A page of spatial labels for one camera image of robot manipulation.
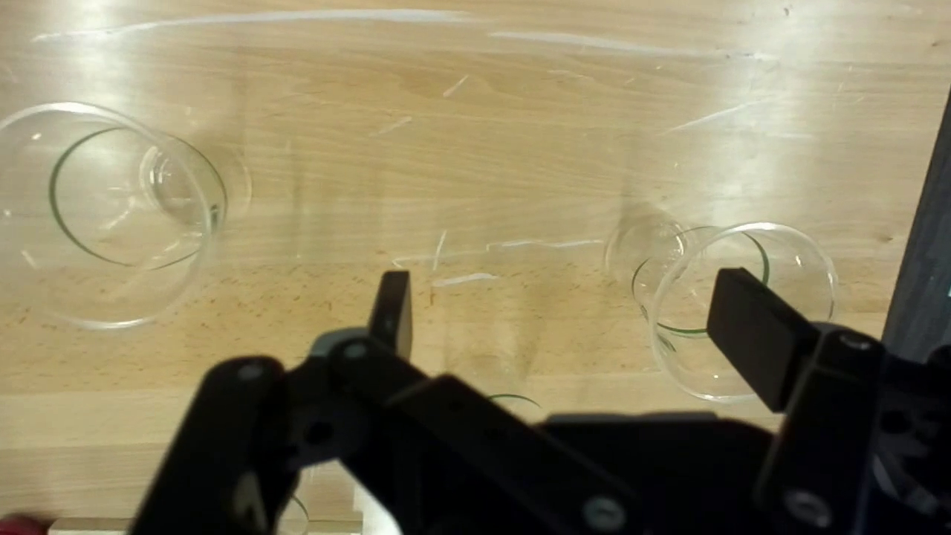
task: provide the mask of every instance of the wood grain surface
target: wood grain surface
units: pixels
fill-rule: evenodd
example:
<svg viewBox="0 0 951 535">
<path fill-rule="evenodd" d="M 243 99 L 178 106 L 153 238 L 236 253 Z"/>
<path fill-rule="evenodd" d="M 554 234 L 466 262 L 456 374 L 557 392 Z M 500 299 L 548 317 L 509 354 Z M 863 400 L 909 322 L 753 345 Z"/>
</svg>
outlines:
<svg viewBox="0 0 951 535">
<path fill-rule="evenodd" d="M 90 102 L 242 173 L 187 299 L 133 331 L 46 314 L 4 249 L 0 512 L 132 516 L 209 366 L 295 366 L 386 267 L 423 369 L 544 414 L 711 408 L 607 277 L 631 225 L 798 225 L 879 332 L 949 85 L 942 0 L 10 0 L 0 112 Z M 301 496 L 358 516 L 340 470 Z"/>
</svg>

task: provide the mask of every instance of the screw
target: screw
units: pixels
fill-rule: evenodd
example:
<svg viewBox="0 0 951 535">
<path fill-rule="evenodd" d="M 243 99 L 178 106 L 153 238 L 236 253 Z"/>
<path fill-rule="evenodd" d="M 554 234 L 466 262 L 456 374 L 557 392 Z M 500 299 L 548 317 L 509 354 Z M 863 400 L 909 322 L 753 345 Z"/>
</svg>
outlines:
<svg viewBox="0 0 951 535">
<path fill-rule="evenodd" d="M 362 359 L 367 354 L 368 354 L 368 348 L 362 343 L 353 343 L 353 345 L 344 348 L 349 359 Z"/>
<path fill-rule="evenodd" d="M 851 332 L 851 331 L 839 332 L 839 343 L 841 343 L 845 348 L 851 348 L 851 350 L 860 350 L 860 354 L 873 350 L 873 340 L 860 335 L 860 332 Z"/>
<path fill-rule="evenodd" d="M 795 515 L 799 522 L 814 530 L 833 525 L 833 507 L 827 500 L 810 491 L 789 491 L 786 493 L 786 512 Z"/>
<path fill-rule="evenodd" d="M 264 374 L 264 369 L 257 362 L 248 362 L 237 369 L 237 380 L 260 380 L 261 374 Z"/>
<path fill-rule="evenodd" d="M 627 522 L 627 512 L 610 496 L 593 496 L 582 512 L 594 533 L 621 533 Z"/>
</svg>

